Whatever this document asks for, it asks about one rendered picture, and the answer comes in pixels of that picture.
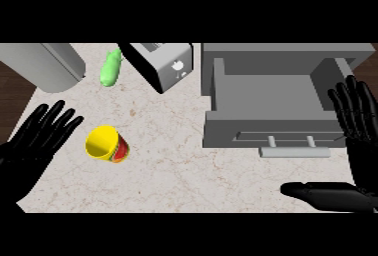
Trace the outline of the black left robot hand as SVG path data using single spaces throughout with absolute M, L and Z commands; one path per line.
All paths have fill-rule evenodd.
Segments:
M 24 212 L 18 202 L 32 192 L 54 156 L 85 117 L 76 110 L 61 113 L 66 101 L 43 103 L 29 116 L 12 139 L 0 145 L 0 214 Z

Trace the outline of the yellow cup with red print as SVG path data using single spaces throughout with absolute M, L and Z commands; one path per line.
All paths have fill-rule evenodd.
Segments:
M 131 154 L 131 146 L 117 131 L 110 125 L 98 126 L 86 138 L 86 153 L 95 159 L 120 163 Z

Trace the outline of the pale grey cylindrical appliance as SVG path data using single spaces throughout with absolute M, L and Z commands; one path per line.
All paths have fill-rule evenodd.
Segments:
M 0 61 L 48 93 L 85 78 L 86 62 L 70 43 L 0 43 Z

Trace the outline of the green vegetable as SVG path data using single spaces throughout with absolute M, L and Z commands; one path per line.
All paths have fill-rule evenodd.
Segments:
M 105 87 L 111 87 L 117 82 L 122 61 L 122 50 L 116 49 L 113 52 L 107 54 L 107 60 L 101 69 L 101 84 Z

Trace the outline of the grey open drawer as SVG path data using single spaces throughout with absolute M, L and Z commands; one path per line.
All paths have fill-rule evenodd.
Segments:
M 206 113 L 203 146 L 259 148 L 345 146 L 328 91 L 352 74 L 343 58 L 327 58 L 306 75 L 230 75 L 218 58 L 212 77 L 212 110 Z

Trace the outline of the grey toaster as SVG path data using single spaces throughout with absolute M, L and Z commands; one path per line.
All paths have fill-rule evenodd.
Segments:
M 123 56 L 163 94 L 194 70 L 191 43 L 120 43 Z

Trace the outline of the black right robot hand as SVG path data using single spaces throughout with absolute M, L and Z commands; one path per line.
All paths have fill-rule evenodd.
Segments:
M 378 213 L 378 101 L 364 81 L 349 75 L 328 90 L 346 137 L 355 184 L 290 182 L 281 193 L 321 211 Z

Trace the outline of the grey cabinet body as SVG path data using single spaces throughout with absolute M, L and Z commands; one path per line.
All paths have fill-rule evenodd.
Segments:
M 308 75 L 326 58 L 345 58 L 355 69 L 374 52 L 371 43 L 203 43 L 201 93 L 210 95 L 216 58 L 228 75 Z

